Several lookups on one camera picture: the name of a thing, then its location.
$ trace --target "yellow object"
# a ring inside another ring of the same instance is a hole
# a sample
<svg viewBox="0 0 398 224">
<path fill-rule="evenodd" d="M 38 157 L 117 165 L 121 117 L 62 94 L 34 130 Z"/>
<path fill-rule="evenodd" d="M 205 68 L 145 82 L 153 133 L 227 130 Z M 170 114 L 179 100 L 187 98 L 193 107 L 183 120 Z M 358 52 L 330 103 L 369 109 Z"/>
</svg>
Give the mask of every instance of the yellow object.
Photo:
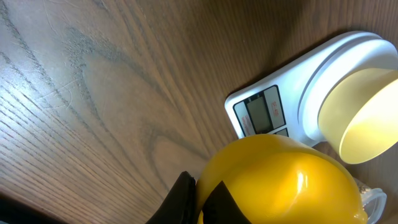
<svg viewBox="0 0 398 224">
<path fill-rule="evenodd" d="M 318 123 L 343 161 L 358 164 L 380 155 L 398 141 L 398 71 L 351 74 L 326 98 Z"/>
<path fill-rule="evenodd" d="M 249 136 L 212 158 L 197 182 L 197 211 L 223 181 L 251 223 L 366 223 L 348 171 L 288 137 Z M 203 223 L 203 214 L 198 223 Z"/>
</svg>

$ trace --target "digital kitchen scale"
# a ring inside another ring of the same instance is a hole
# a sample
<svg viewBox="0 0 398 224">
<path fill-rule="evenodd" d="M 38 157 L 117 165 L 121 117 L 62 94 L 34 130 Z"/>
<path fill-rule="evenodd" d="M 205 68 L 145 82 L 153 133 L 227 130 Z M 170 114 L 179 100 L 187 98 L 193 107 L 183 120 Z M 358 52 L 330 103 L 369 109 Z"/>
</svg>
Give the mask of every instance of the digital kitchen scale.
<svg viewBox="0 0 398 224">
<path fill-rule="evenodd" d="M 308 146 L 324 137 L 318 115 L 345 77 L 365 68 L 398 68 L 396 48 L 369 32 L 341 34 L 257 83 L 230 95 L 225 109 L 239 138 L 281 134 Z"/>
</svg>

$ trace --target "wooden surface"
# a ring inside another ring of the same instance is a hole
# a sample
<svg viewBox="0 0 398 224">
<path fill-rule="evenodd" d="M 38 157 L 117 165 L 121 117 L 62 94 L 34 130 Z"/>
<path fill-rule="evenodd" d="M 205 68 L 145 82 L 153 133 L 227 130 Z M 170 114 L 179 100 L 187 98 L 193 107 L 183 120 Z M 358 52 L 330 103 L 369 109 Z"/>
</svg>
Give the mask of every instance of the wooden surface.
<svg viewBox="0 0 398 224">
<path fill-rule="evenodd" d="M 225 98 L 398 1 L 0 0 L 0 190 L 69 223 L 144 223 L 236 139 Z M 329 145 L 317 148 L 333 156 Z M 349 171 L 387 192 L 397 147 Z"/>
</svg>

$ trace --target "clear plastic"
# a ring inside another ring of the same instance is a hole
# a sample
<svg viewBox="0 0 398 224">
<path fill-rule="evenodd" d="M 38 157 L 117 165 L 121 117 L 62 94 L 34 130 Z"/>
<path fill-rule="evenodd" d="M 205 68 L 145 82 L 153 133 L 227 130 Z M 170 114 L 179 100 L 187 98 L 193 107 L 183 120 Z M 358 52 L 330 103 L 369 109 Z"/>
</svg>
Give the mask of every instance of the clear plastic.
<svg viewBox="0 0 398 224">
<path fill-rule="evenodd" d="M 371 189 L 358 179 L 355 182 L 361 193 L 363 209 L 368 214 L 368 224 L 375 224 L 386 206 L 387 195 L 379 188 Z"/>
</svg>

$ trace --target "wood grain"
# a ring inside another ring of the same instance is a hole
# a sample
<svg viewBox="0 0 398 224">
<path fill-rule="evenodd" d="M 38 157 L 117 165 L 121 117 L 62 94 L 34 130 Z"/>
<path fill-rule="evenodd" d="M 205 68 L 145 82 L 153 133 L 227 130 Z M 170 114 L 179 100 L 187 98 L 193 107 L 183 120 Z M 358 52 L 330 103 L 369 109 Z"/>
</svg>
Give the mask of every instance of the wood grain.
<svg viewBox="0 0 398 224">
<path fill-rule="evenodd" d="M 0 0 L 0 191 L 68 223 L 144 223 L 236 139 L 225 98 L 398 1 Z M 333 152 L 326 144 L 321 151 Z M 397 146 L 348 166 L 388 194 Z"/>
</svg>

